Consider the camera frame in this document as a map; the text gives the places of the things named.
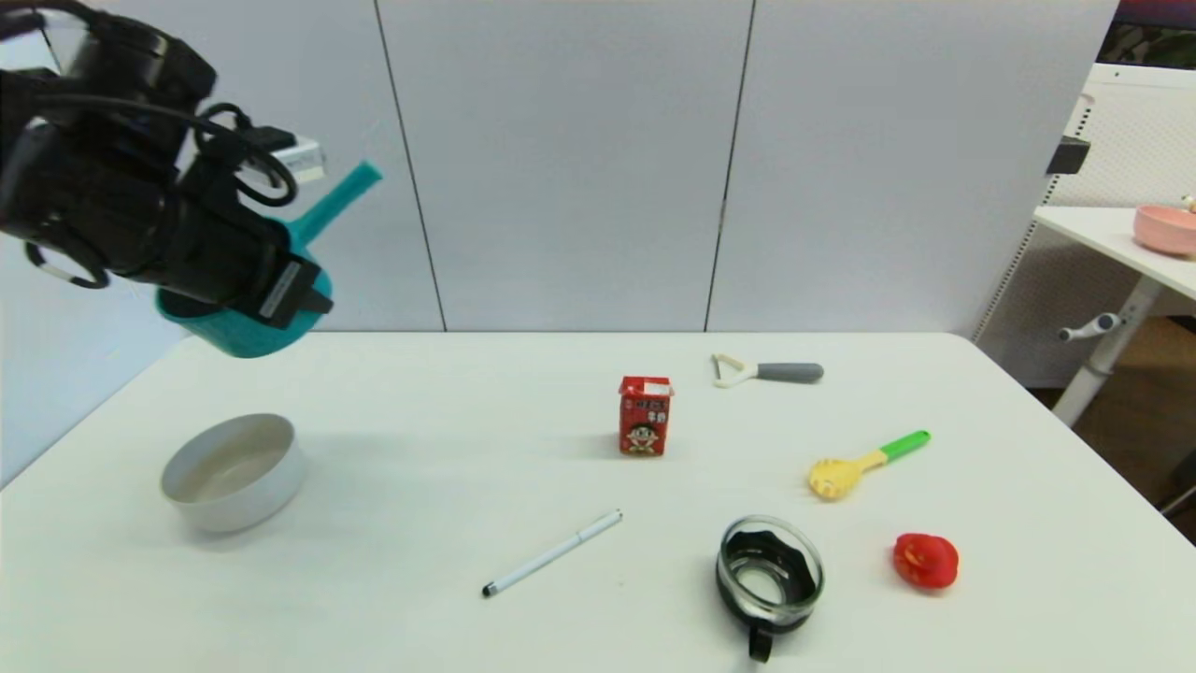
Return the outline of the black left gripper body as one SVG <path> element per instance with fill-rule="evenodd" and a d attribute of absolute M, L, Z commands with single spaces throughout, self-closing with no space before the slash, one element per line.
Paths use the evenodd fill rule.
<path fill-rule="evenodd" d="M 321 316 L 303 312 L 321 264 L 305 227 L 227 204 L 188 208 L 167 249 L 163 316 L 189 331 L 310 331 Z"/>

